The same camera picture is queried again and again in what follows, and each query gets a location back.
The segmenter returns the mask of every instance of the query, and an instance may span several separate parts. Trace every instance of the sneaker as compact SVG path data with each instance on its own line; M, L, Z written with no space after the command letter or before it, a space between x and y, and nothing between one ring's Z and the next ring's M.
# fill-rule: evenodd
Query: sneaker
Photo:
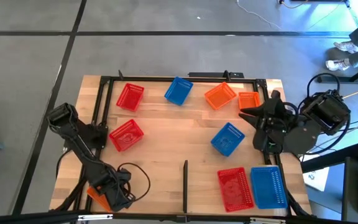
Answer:
M345 71L350 67L349 59L340 59L340 60L328 60L326 61L326 66L331 71L341 70Z
M345 41L341 43L335 42L334 45L337 49L347 51L350 54L358 52L358 46L354 45L351 41Z

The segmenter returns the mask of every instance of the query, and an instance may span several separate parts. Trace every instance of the orange basket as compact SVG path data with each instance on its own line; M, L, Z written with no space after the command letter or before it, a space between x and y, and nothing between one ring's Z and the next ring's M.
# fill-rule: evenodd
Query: orange basket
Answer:
M226 82L214 87L212 90L205 93L206 101L215 110L221 108L236 97L236 93L229 87Z
M259 93L257 92L242 92L239 93L239 108L253 108L260 106Z
M95 201L97 201L107 212L112 212L109 202L105 195L99 195L93 187L88 187L86 193Z

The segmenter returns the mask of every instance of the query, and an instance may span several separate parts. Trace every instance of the black metal frame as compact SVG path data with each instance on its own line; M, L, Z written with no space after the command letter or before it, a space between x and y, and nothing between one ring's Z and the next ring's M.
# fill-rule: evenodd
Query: black metal frame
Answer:
M262 217L262 216L238 216L238 215L228 215L228 216L216 216L216 215L187 215L187 216L175 216L175 215L161 215L161 214L128 214L128 213L115 213L115 214L105 214L105 213L90 213L85 210L78 211L66 211L66 212L45 212L45 213L33 213L33 214L24 214L18 216L6 215L0 217L0 223L3 224L51 224L51 223L63 223L63 222L81 222L80 216L85 215L105 215L110 219L115 220L166 220L173 221L178 223L186 222L205 222L213 220L215 222L242 222L242 223L263 223L261 221L265 220L268 223L288 223L288 224L315 224L316 221L321 224L358 224L356 222L344 222L337 220L327 220L322 218L313 218L305 216L291 216L291 217Z
M253 91L259 91L259 88L261 88L262 93L264 94L264 100L267 100L267 98L269 97L269 93L267 91L267 82L265 79L246 79L246 78L233 78L232 77L232 73L229 73L228 71L225 71L224 73L215 73L215 74L221 74L223 77L221 78L217 78L217 77L204 77L204 78L198 78L198 77L189 77L189 78L184 78L185 80L191 81L191 82L210 82L210 83L221 83L221 82L227 82L227 83L245 83L245 84L250 84L252 85ZM135 82L135 81L143 81L143 82L172 82L174 79L174 77L124 77L121 73L121 71L119 71L119 76L116 77L105 77L102 76L100 79L100 83L99 83L99 89L98 89L98 94L96 96L96 100L95 100L95 107L94 107L94 111L93 111L93 117L92 117L92 125L96 125L97 124L97 118L98 118L98 113L99 113L99 107L101 104L101 98L102 98L102 94L103 94L103 89L105 84L108 83L108 94L106 96L106 103L104 105L104 111L103 111L103 117L101 120L100 125L107 125L107 118L108 118L108 109L109 109L109 105L110 105L110 101L111 101L111 93L112 93L112 88L113 88L113 83L114 81L127 81L127 82ZM102 149L97 149L96 150L96 156L100 156ZM274 155L275 158L275 163L276 165L279 166L280 171L283 172L283 167L282 167L282 163L280 160L280 156ZM33 167L28 167L27 170L29 169L35 169L35 166ZM288 198L288 190L287 190L287 186L285 183L285 176L282 175L283 178L283 184L284 184L284 189L287 195L287 199ZM225 221L225 222L229 222L229 221L233 221L233 222L247 222L244 221L245 218L247 217L243 217L243 216L238 216L238 217L233 217L233 216L225 216L225 215L213 215L213 216L209 216L209 215L187 215L187 183L188 183L188 161L185 161L184 166L183 166L183 214L179 214L179 215L157 215L157 214L126 214L126 213L115 213L114 214L114 218L117 217L121 217L121 218L126 218L126 219L141 219L141 220L173 220L175 222L188 222L190 221L190 217L198 217L196 218L196 220L201 219L201 220L209 220L209 221ZM77 198L77 203L75 203L75 206L73 207L73 210L78 210L79 209L79 201L81 198ZM92 199L88 196L86 199L86 208L85 211L90 212L90 208L91 208L91 201ZM291 208L288 206L287 208L287 215L291 216Z

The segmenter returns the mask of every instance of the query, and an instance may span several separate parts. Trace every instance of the white cable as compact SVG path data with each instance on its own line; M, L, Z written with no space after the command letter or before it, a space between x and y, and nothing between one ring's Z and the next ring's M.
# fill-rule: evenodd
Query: white cable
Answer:
M334 10L332 10L330 13L327 14L327 16L331 15L331 13L333 13L340 5L341 2L343 2L344 0L338 2L338 5L335 7ZM323 18L321 18L319 21L317 21L315 24L313 24L311 27L309 27L307 30L309 30L310 28L314 27L314 25L316 25L317 23L319 23L320 21L322 21L323 19L325 19L327 16L324 16Z
M241 9L243 9L245 12L251 13L251 14L253 14L253 15L259 17L259 19L262 19L263 21L267 22L269 25L275 25L278 29L281 29L278 25L274 24L273 22L269 22L269 21L267 21L265 18L263 18L262 16L260 16L260 15L258 15L258 14L256 14L256 13L254 13L254 12L250 12L250 11L248 11L246 8L240 6L239 0L236 0L236 1L237 1L237 5L238 5Z
M357 95L357 94L358 94L358 91L355 92L355 93L349 94L349 95L347 95L347 96L344 96L344 97L342 97L342 99L346 99L346 98L348 98L348 97L351 97L351 96L354 96L354 95Z
M352 129L352 130L346 131L346 134L347 134L347 133L351 133L352 131L355 131L355 130L357 130L357 129L358 129L358 126L355 127L355 128ZM313 149L311 150L311 152L313 152L317 147L320 147L320 146L322 146L323 144L326 144L327 142L332 141L332 140L335 140L335 139L337 139L337 138L339 138L339 136L335 136L335 137L333 137L333 138L331 138L331 139L328 139L327 141L325 141L325 142L319 144L318 146L315 146L315 148L313 148Z
M296 9L296 8L298 8L299 6L302 6L302 5L304 5L306 2L308 2L309 0L306 0L304 3L301 3L301 4L299 4L299 5L297 5L297 6L293 6L293 7L291 7L291 6L287 6L286 4L285 4L285 2L281 2L281 3L279 3L279 4L282 4L282 5L284 5L285 7L287 7L287 8L289 8L289 9Z

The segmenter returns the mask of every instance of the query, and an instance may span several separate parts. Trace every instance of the plastic basket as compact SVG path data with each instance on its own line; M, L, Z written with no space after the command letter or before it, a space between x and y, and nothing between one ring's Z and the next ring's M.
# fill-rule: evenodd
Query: plastic basket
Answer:
M122 152L141 140L143 135L142 130L131 119L110 133L109 137L117 151Z
M98 202L100 204L100 206L102 206L105 209L105 211L112 212L109 202L107 201L107 198L105 195L99 195L99 193L93 187L88 187L88 189L86 190L86 193L93 200Z
M251 168L251 182L258 208L287 207L283 181L277 166Z
M212 139L211 144L222 155L230 156L230 154L236 149L240 142L245 138L236 127L231 123L227 123Z
M222 82L212 90L205 93L206 101L215 110L221 108L236 97L236 93L226 82Z
M253 108L260 106L259 93L257 92L242 92L239 93L239 108Z
M243 167L218 171L224 209L227 212L253 208L246 172Z
M193 87L192 82L175 77L164 97L168 101L181 106L189 95L191 87Z
M136 111L143 98L144 87L126 83L116 105L122 109Z

